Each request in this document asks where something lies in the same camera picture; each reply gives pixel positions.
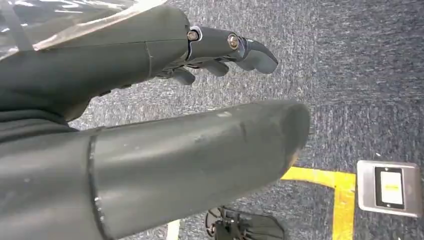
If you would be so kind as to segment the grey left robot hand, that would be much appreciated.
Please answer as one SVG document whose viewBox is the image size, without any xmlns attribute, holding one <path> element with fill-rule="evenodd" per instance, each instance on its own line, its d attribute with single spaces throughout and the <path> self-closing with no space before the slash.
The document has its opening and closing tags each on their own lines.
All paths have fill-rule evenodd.
<svg viewBox="0 0 424 240">
<path fill-rule="evenodd" d="M 91 99 L 153 78 L 191 85 L 278 60 L 164 0 L 0 3 L 0 237 L 118 240 L 280 179 L 306 145 L 302 103 L 263 100 L 77 130 Z"/>
</svg>

